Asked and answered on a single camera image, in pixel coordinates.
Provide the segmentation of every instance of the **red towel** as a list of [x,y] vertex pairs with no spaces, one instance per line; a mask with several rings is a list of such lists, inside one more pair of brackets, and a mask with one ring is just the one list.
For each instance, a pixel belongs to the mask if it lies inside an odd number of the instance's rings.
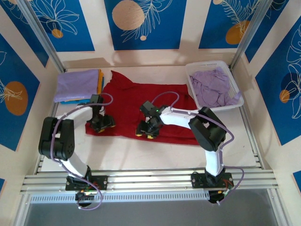
[[[147,139],[146,136],[137,137],[136,128],[141,120],[145,120],[140,112],[140,106],[147,100],[152,101],[157,95],[174,91],[180,95],[180,99],[174,105],[175,108],[194,110],[195,102],[189,96],[186,85],[158,85],[139,84],[130,81],[124,75],[112,71],[112,80],[104,87],[103,92],[114,97],[113,103],[105,107],[106,114],[113,116],[116,127],[106,129],[102,133],[94,132],[89,124],[86,124],[86,133],[95,136],[124,136],[139,140],[164,142],[173,144],[198,145],[190,129],[174,125],[165,125],[155,139]],[[110,98],[103,96],[105,102]],[[154,105],[171,105],[176,99],[175,94],[165,94],[159,97]]]

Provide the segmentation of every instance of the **white plastic basket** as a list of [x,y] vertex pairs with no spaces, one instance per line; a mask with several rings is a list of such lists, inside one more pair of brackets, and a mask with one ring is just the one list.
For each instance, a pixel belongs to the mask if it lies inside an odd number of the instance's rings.
[[[187,74],[187,78],[188,78],[188,92],[190,94],[190,96],[194,99],[194,101],[196,102],[197,108],[201,109],[202,106],[200,106],[198,104],[198,99],[197,99],[197,95],[192,87],[192,83],[190,80],[190,76],[192,76],[195,72],[203,72],[203,71],[210,71],[210,70],[214,70],[217,67],[221,67],[222,70],[228,75],[229,77],[229,82],[230,82],[230,90],[229,90],[229,96],[231,98],[233,98],[238,92],[239,89],[237,87],[237,84],[235,83],[235,80],[232,76],[232,73],[230,72],[227,64],[223,61],[220,60],[216,60],[216,61],[206,61],[206,62],[196,62],[196,63],[191,63],[191,64],[187,64],[185,66],[186,68],[186,74]],[[241,96],[238,100],[238,103],[236,105],[229,105],[229,106],[224,106],[224,107],[214,107],[211,108],[212,111],[225,111],[225,110],[229,110],[229,109],[233,109],[236,107],[240,107],[244,104],[244,99]]]

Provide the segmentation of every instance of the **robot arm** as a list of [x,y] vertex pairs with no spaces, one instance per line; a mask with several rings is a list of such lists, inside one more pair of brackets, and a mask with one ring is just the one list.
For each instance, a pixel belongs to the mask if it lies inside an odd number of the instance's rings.
[[210,110],[203,107],[201,110],[182,110],[171,109],[169,106],[155,107],[151,102],[145,102],[140,110],[147,117],[147,121],[141,121],[136,131],[138,136],[146,134],[148,138],[155,138],[159,135],[159,130],[163,125],[177,125],[191,129],[199,145],[205,150],[206,154],[206,170],[205,170],[205,187],[221,187],[221,181],[226,176],[225,168],[220,158],[220,147],[226,138],[226,131],[217,126],[212,121],[221,125],[223,123]]
[[[103,98],[100,95],[92,95],[89,104],[101,104]],[[74,129],[78,126],[90,123],[90,127],[96,132],[102,132],[108,127],[115,126],[115,121],[112,117],[104,114],[104,107],[100,105],[93,105],[81,108],[70,115],[68,115],[64,120],[61,121],[57,134],[54,140],[54,159],[60,160],[64,167],[74,175],[86,179],[91,183],[97,183],[101,186],[102,190],[106,190],[106,183],[103,183],[106,176],[93,177],[91,169],[74,152],[75,142],[74,142]],[[51,159],[50,146],[51,140],[54,132],[55,125],[58,118],[47,117],[44,119],[40,142],[39,142],[39,153]],[[78,190],[79,188],[86,187],[87,184],[77,177],[69,174],[67,177],[66,190]]]
[[217,146],[211,143],[209,138],[204,138],[204,135],[202,132],[207,134],[210,133],[210,129],[206,131],[206,127],[203,125],[203,122],[200,121],[200,119],[195,116],[195,114],[198,114],[198,110],[194,111],[188,111],[188,110],[182,110],[182,109],[176,109],[173,108],[171,110],[170,107],[167,107],[163,110],[162,114],[160,115],[160,118],[164,125],[176,125],[185,127],[188,129],[191,129],[196,136],[197,141],[201,145],[202,148],[205,149],[205,155],[206,155],[206,171],[216,177],[219,175],[223,169],[221,160],[220,160],[220,149],[219,146],[222,144],[222,142],[225,140],[225,132],[224,130],[220,131],[221,134],[219,135],[219,140],[217,143]]

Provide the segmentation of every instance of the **folded purple towel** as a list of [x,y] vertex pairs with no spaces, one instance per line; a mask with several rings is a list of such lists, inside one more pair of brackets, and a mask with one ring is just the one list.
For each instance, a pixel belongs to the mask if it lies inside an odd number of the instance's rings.
[[241,94],[229,96],[229,77],[222,68],[212,71],[195,72],[190,76],[192,87],[197,95],[198,104],[205,107],[221,107],[237,104]]
[[54,101],[90,99],[97,94],[98,77],[97,69],[59,74]]

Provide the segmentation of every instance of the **robot base bracket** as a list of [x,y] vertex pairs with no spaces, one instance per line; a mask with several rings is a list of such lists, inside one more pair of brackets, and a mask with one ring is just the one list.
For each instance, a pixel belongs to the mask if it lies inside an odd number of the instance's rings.
[[206,173],[193,172],[191,175],[191,184],[192,188],[216,188],[217,190],[223,188],[230,189],[234,186],[231,173],[223,173],[222,178],[212,185],[208,182]]
[[[91,176],[91,181],[93,181],[93,184],[98,185],[99,190],[106,191],[107,185],[108,185],[108,176]],[[95,189],[91,186],[89,186],[88,189],[85,189],[88,185],[85,186],[79,185],[78,183],[72,183],[70,180],[67,180],[66,182],[66,191],[79,191],[79,190],[85,190],[86,192],[93,192]]]

